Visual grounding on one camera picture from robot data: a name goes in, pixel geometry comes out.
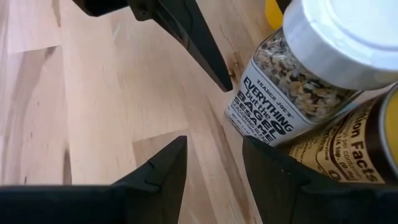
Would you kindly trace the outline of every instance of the yellow object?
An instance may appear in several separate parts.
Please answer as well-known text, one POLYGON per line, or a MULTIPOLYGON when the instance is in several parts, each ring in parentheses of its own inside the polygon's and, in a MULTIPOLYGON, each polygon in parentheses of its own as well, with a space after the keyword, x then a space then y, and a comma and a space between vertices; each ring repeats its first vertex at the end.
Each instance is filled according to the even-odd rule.
POLYGON ((266 0, 266 18, 274 30, 282 27, 284 19, 283 13, 279 8, 277 0, 266 0))
POLYGON ((391 96, 388 102, 384 125, 389 149, 398 166, 398 91, 391 96))

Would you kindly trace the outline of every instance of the wooden surface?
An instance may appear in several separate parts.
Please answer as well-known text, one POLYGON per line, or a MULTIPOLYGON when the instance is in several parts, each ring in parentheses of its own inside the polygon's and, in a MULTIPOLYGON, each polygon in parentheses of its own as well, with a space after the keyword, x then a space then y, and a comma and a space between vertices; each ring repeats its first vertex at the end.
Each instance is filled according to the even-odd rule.
MULTIPOLYGON (((198 0, 236 86, 271 33, 264 0, 198 0)), ((188 136, 180 223, 261 223, 223 93, 130 9, 0 0, 0 183, 110 184, 188 136)))

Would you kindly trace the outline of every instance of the seasoning jar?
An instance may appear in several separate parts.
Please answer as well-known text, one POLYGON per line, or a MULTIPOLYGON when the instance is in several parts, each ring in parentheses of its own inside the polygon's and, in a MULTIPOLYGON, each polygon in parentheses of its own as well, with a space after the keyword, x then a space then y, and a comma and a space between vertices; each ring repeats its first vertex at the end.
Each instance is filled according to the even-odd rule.
POLYGON ((297 161, 340 182, 398 183, 398 85, 326 128, 279 145, 297 161))
POLYGON ((362 91, 398 81, 398 18, 369 19, 375 4, 396 17, 388 3, 398 6, 292 1, 282 28, 250 60, 226 116, 241 134, 276 146, 327 122, 362 91))

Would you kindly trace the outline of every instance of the white plastic lid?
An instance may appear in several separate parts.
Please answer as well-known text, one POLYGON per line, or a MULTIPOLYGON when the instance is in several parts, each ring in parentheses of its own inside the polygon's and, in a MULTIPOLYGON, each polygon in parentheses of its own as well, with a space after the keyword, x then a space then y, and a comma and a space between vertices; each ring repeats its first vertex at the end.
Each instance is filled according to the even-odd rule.
POLYGON ((289 47, 309 71, 350 90, 398 82, 398 0, 294 0, 289 47))

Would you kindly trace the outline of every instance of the trader joe's label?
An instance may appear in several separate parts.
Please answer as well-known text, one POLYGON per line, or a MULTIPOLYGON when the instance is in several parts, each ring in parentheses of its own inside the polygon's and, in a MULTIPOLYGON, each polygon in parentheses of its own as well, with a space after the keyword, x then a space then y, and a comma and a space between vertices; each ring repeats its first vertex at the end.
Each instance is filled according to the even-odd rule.
POLYGON ((243 74, 240 90, 226 115, 242 135, 253 136, 270 146, 292 139, 316 125, 300 113, 253 60, 243 74))
POLYGON ((290 150, 290 156, 340 182, 383 184, 365 141, 366 123, 373 105, 374 101, 370 101, 316 136, 299 142, 290 150))

